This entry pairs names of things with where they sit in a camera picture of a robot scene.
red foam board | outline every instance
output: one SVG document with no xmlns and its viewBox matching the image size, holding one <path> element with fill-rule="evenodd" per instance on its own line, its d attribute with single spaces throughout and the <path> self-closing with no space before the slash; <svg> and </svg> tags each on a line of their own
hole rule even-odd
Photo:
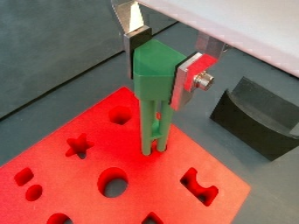
<svg viewBox="0 0 299 224">
<path fill-rule="evenodd" d="M 1 167 L 0 223 L 231 223 L 248 184 L 173 125 L 148 157 L 139 133 L 123 87 Z M 109 198 L 115 178 L 127 189 Z"/>
</svg>

cylindrical hole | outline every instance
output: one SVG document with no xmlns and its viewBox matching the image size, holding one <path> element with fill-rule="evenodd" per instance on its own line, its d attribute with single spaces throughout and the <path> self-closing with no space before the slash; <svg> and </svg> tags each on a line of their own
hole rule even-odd
<svg viewBox="0 0 299 224">
<path fill-rule="evenodd" d="M 50 216 L 46 224 L 70 224 L 70 218 L 64 213 L 56 213 Z"/>
<path fill-rule="evenodd" d="M 124 125 L 132 117 L 132 112 L 128 107 L 116 106 L 108 111 L 108 119 L 112 123 Z"/>
<path fill-rule="evenodd" d="M 42 196 L 42 187 L 40 185 L 32 185 L 25 192 L 25 199 L 34 201 Z"/>
<path fill-rule="evenodd" d="M 97 178 L 97 190 L 107 198 L 120 196 L 127 189 L 127 174 L 116 168 L 108 168 Z"/>
</svg>

green peg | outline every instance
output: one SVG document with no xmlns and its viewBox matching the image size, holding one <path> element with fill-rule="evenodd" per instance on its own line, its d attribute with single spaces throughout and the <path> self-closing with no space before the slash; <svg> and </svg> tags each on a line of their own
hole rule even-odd
<svg viewBox="0 0 299 224">
<path fill-rule="evenodd" d="M 149 40 L 135 49 L 133 81 L 135 96 L 140 101 L 141 148 L 151 154 L 152 141 L 156 149 L 165 150 L 173 110 L 169 106 L 176 65 L 185 56 L 157 40 Z M 156 119 L 157 104 L 161 118 Z"/>
</svg>

screw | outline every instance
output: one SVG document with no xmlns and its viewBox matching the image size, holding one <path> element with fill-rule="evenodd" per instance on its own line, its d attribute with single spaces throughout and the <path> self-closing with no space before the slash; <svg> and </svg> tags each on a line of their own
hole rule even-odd
<svg viewBox="0 0 299 224">
<path fill-rule="evenodd" d="M 200 88 L 201 90 L 207 91 L 213 83 L 213 77 L 203 71 L 200 74 L 193 76 L 193 87 Z"/>
</svg>

green block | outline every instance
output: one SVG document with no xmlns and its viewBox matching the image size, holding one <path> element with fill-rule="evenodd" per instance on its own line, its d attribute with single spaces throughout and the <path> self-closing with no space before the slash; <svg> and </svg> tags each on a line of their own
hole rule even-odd
<svg viewBox="0 0 299 224">
<path fill-rule="evenodd" d="M 144 101 L 168 101 L 175 66 L 185 59 L 169 46 L 152 39 L 135 49 L 135 95 Z"/>
</svg>

